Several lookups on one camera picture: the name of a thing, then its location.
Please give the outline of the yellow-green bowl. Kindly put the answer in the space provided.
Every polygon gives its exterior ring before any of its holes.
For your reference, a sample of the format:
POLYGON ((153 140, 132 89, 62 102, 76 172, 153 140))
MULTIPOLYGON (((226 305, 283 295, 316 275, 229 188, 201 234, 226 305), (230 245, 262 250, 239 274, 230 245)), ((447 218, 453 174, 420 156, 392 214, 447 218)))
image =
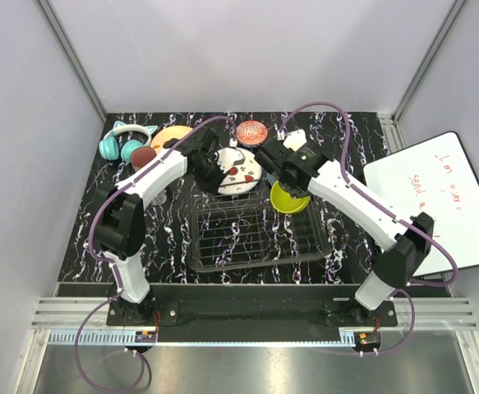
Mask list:
POLYGON ((296 214, 303 211, 311 202, 311 197, 294 198, 284 191, 279 181, 276 181, 270 190, 270 203, 279 213, 296 214))

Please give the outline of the white watermelon pattern plate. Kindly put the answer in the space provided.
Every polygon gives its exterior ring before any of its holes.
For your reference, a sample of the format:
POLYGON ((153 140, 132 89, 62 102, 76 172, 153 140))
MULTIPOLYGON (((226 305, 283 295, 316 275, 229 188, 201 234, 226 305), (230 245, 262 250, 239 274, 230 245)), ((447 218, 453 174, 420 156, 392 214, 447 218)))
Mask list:
POLYGON ((239 149, 244 153, 246 160, 241 166, 235 167, 231 167, 227 163, 227 148, 218 151, 218 164, 228 169, 226 177, 218 188, 219 195, 243 195, 252 191, 261 179, 262 168, 255 160, 254 154, 246 149, 239 149))

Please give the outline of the red patterned bowl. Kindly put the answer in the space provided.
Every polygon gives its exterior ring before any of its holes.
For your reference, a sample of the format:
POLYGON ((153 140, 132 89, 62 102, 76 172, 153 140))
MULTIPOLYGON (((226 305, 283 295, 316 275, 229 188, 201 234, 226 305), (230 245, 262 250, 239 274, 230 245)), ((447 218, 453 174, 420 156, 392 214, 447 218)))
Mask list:
POLYGON ((244 121, 237 127, 237 141, 247 147, 263 144, 268 138, 268 128, 260 121, 244 121))

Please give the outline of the wire dish rack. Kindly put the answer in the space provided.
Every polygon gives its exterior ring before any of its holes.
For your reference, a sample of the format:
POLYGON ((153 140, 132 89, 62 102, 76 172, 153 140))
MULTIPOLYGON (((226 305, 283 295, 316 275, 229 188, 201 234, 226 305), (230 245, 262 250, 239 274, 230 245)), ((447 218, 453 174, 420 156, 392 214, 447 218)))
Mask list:
POLYGON ((199 273, 308 263, 326 254, 314 207, 279 213, 265 193, 194 195, 189 229, 189 267, 199 273))

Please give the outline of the teal scalloped plate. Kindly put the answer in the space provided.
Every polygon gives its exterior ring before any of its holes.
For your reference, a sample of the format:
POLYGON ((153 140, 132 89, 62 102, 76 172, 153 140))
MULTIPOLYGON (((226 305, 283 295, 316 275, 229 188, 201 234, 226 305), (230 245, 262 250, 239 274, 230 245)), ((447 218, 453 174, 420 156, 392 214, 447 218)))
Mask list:
POLYGON ((273 187, 276 181, 278 180, 278 178, 271 172, 268 172, 266 174, 266 179, 270 187, 273 187))

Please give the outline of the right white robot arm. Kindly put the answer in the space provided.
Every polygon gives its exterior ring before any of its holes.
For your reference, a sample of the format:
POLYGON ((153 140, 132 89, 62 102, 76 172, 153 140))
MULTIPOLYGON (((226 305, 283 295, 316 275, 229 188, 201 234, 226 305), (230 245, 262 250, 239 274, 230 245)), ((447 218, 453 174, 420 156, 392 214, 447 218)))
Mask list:
POLYGON ((382 302, 407 285, 430 253, 433 219, 426 213, 408 219, 393 214, 378 195, 343 174, 339 162, 329 158, 316 142, 306 142, 294 150, 270 140, 259 147, 255 159, 291 196, 313 195, 332 204, 383 250, 348 307, 354 323, 371 323, 382 302))

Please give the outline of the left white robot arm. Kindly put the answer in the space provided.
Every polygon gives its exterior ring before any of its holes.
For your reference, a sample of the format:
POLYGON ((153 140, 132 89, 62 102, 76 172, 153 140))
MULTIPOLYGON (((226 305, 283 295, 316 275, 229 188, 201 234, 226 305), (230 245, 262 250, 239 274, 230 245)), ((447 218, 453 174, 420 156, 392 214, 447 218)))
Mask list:
POLYGON ((120 300, 125 315, 137 325, 154 313, 145 277, 141 247, 145 242, 145 211, 158 194, 187 174, 205 191, 215 193, 235 162, 234 148, 219 152, 219 137, 199 127, 166 142, 160 153, 111 190, 100 190, 88 242, 91 256, 108 263, 117 286, 108 300, 120 300))

